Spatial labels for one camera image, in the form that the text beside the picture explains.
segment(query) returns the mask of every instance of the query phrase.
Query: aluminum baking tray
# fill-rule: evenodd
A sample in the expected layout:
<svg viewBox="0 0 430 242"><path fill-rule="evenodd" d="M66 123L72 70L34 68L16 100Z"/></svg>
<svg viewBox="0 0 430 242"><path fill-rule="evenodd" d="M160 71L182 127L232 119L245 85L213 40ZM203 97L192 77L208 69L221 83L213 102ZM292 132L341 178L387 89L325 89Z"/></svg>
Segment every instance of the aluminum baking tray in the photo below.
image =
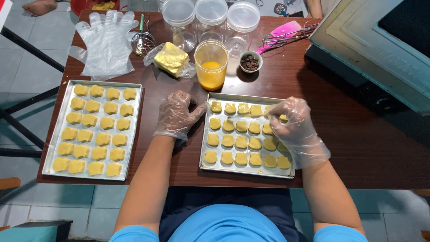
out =
<svg viewBox="0 0 430 242"><path fill-rule="evenodd" d="M261 109L264 112L264 109L266 108L266 106L280 103L281 101L283 101L283 99L259 97L259 96L232 95L232 94L222 94L222 93L209 93L208 94L209 104L212 104L212 101L221 102L222 112L217 114L217 113L213 113L210 109L208 109L206 113L205 130L203 132L203 143L202 143L202 149L200 153L200 169L253 174L253 175L259 175L259 176L266 176L266 177L280 177L280 178L289 178L289 179L294 178L295 168L294 168L294 162L292 160L290 152L280 152L279 150L268 151L263 147L264 139L272 138L273 136L266 135L263 133L263 131L261 131L260 134L252 134L250 132L239 133L236 130L234 130L233 132L226 132L222 129L222 127L218 130L212 130L209 127L210 118L219 118L221 125L223 124L224 120L230 119L234 122L235 126L237 121L246 121L248 126L250 122L258 122L262 129L263 124L269 123L269 120L266 117L261 116L258 118L254 118L254 117L240 115L238 114L238 112L236 112L236 114L234 115L229 115L224 111L225 104L228 102L233 102L236 104L236 108L239 107L239 103L248 103L250 108L251 108L251 105L257 104L257 105L261 105ZM210 133L215 133L218 135L218 138L219 138L218 146L213 147L207 144L208 134ZM232 134L235 140L238 136L246 136L248 139L248 142L250 137L260 138L261 149L251 150L249 147L246 149L239 149L236 147L236 145L234 145L232 148L224 147L223 145L221 145L221 141L222 141L223 135L225 134ZM209 150L213 150L217 154L217 161L214 164L210 164L205 161L205 153L206 151L209 151ZM260 166L253 166L250 163L248 163L247 165L237 165L235 162L227 165L221 162L221 154L223 151L232 152L233 158L236 156L236 153L244 152L247 154L248 161L250 157L249 154L251 152L260 153L262 160L264 160L265 155L274 155L276 158L278 156L285 156L289 158L289 160L291 161L291 165L289 169L280 169L278 167L270 168L270 167L266 167L264 164Z"/></svg>
<svg viewBox="0 0 430 242"><path fill-rule="evenodd" d="M88 92L87 96L78 96L73 92L75 85L78 85L78 84L88 86L89 88L92 85L102 86L102 87L104 87L103 96L93 97L89 94L89 92ZM121 91L119 99L114 99L111 101L106 97L106 91L110 87L114 87L114 88L119 89ZM127 101L124 99L123 91L126 88L132 88L132 89L136 90L136 92L137 92L136 99L130 100L130 101ZM136 133L136 125L137 125L137 119L138 119L138 114L139 114L139 106L140 106L140 102L142 99L142 89L143 88L142 88L141 84L105 82L105 81L98 82L98 81L70 80L67 84L67 88L66 88L66 91L64 94L63 102L61 104L60 112L58 114L58 119L57 119L57 122L55 124L54 132L52 134L52 139L51 139L51 142L49 143L48 153L46 155L45 164L43 165L42 174L61 176L61 177L78 177L78 178L91 178L91 179L103 179L103 180L122 180L122 181L124 181L127 178L127 171L129 168L129 162L130 162L130 157L131 157L131 152L132 152L132 147L133 147L133 141L134 141L135 133ZM72 98L74 98L74 97L85 100L85 104L89 100L94 100L94 101L100 102L100 111L96 112L96 113L90 113L90 112L86 111L85 108L83 110L78 110L78 111L73 110L70 107L70 103L71 103ZM114 102L114 103L118 104L118 111L116 114L108 115L107 113L104 112L104 105L106 102ZM125 131L119 131L118 129L116 129L118 119L124 118L120 114L120 107L122 104L132 105L134 108L133 116L126 117L126 119L130 119L131 122L130 122L130 128L128 130L125 130ZM89 127L89 128L84 126L82 123L70 124L66 121L66 115L70 112L78 112L78 113L81 113L82 115L92 114L94 116L97 116L97 124L96 124L96 126ZM104 116L115 119L115 127L113 129L104 130L103 128L100 127L100 120ZM93 136L92 136L91 141L82 143L82 142L78 141L77 138L75 140L72 140L72 141L63 140L61 138L61 134L64 131L64 129L67 127L77 129L78 131L81 129L86 129L86 130L92 131ZM92 161L96 161L96 160L91 158L91 153L92 153L92 150L94 149L94 147L98 146L95 143L95 138L96 138L97 134L100 132L110 134L111 135L111 143L107 146L104 146L104 147L107 147L106 159L99 161L99 162L104 163L103 173L101 175L91 176L88 174L88 164ZM127 135L127 145L118 147L119 149L125 149L126 150L125 157L122 161L116 162L117 164L122 165L120 175L116 176L116 177L108 177L106 175L106 167L109 163L115 162L115 161L112 161L109 159L110 151L116 147L115 145L112 144L112 137L118 133ZM85 146L90 147L90 153L89 153L88 157L80 159L80 160L85 161L85 163L86 163L85 164L85 170L83 172L80 172L77 174L72 174L72 173L69 173L67 170L58 172L52 168L52 164L53 164L54 160L58 157L68 158L68 159L70 159L70 161L73 159L77 159L73 156L73 154L67 155L67 156L62 156L62 155L59 155L57 153L57 147L61 142L72 143L75 145L75 147L77 145L85 145Z"/></svg>

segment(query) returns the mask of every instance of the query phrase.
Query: butter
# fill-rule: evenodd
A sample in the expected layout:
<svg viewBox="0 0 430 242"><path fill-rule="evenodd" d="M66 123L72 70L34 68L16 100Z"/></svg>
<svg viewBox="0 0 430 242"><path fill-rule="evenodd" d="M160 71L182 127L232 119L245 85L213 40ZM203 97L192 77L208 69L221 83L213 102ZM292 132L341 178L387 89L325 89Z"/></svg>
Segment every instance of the butter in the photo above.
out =
<svg viewBox="0 0 430 242"><path fill-rule="evenodd" d="M176 45L166 42L163 49L154 57L154 65L178 78L190 57Z"/></svg>

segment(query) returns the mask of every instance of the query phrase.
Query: wire whisk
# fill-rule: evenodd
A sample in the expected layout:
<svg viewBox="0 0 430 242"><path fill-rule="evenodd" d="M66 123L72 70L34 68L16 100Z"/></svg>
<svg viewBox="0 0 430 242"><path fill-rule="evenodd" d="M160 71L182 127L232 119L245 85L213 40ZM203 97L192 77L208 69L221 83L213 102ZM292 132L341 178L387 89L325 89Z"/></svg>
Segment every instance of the wire whisk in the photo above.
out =
<svg viewBox="0 0 430 242"><path fill-rule="evenodd" d="M315 19L306 21L303 25L303 28L293 32L268 34L262 40L264 47L266 49L275 48L290 42L308 38L322 21L322 19L318 19L318 20L319 20L318 23L309 23L310 21L315 21ZM296 33L300 33L300 34L289 38L286 37L288 35L296 34Z"/></svg>
<svg viewBox="0 0 430 242"><path fill-rule="evenodd" d="M147 9L149 9L149 3L148 1L143 1L143 13L140 19L140 28L139 32L135 34L132 38L132 42L135 46L136 54L140 56L145 56L148 54L150 50L152 50L157 44L155 43L154 37L149 33L149 12L148 13L148 20L145 18L145 2L147 5Z"/></svg>

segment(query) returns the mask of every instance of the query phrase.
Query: plastic glove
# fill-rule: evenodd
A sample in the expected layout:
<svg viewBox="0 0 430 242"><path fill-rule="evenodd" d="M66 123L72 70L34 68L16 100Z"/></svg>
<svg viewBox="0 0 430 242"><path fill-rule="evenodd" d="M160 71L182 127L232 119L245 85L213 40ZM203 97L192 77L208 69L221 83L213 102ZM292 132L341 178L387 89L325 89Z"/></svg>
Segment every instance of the plastic glove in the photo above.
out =
<svg viewBox="0 0 430 242"><path fill-rule="evenodd" d="M196 104L196 100L183 91L176 91L162 99L159 108L160 116L153 136L167 135L188 140L188 131L207 110L207 105L201 104L190 113L188 111L190 102Z"/></svg>
<svg viewBox="0 0 430 242"><path fill-rule="evenodd" d="M129 32L138 26L134 13L122 14L116 10L106 15L93 12L89 22L79 22L76 30L82 37L87 50L72 47L69 55L85 63L82 75L119 76L133 71L129 59L131 41L136 32Z"/></svg>
<svg viewBox="0 0 430 242"><path fill-rule="evenodd" d="M310 108L305 100L289 97L275 105L267 114L273 133L290 151L296 169L306 168L330 158L330 151L312 125ZM288 118L286 124L279 121L282 114Z"/></svg>

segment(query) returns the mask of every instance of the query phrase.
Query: brown table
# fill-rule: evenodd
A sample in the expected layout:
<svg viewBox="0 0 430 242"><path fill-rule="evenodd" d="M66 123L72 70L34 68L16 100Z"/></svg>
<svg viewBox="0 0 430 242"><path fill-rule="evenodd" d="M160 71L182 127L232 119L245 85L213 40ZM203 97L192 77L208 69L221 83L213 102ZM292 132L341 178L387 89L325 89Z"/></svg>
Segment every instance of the brown table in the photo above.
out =
<svg viewBox="0 0 430 242"><path fill-rule="evenodd" d="M88 22L90 13L91 11L82 11L80 21ZM136 19L140 20L141 13L135 12L135 15ZM151 33L157 43L171 41L161 14L151 12L150 18ZM261 38L265 34L292 20L299 24L306 21L304 18L262 17L251 49L255 50L261 45ZM295 96L306 99L312 108L315 129L331 150L330 160L348 188L429 189L429 119L421 118L412 111L399 115L377 115L345 80L304 57L309 44L308 40L300 40L263 54L264 65L259 72L247 75L240 72L236 78L227 78L219 92L282 99ZM78 33L75 33L72 45L85 48ZM37 182L129 184L151 141L160 99L176 90L183 90L192 93L199 102L206 100L207 92L198 85L196 77L175 80L152 65L146 68L141 57L132 54L130 59L135 71L110 80L141 83L145 88L143 108L139 114L140 126L138 125L136 131L126 181L76 179L41 174L65 93L66 85L61 85ZM61 83L70 79L89 80L89 77L80 76L83 67L84 64L68 57ZM296 172L295 179L289 180L200 170L198 164L203 139L203 118L191 130L189 136L185 145L174 151L170 171L172 186L302 187L301 171Z"/></svg>

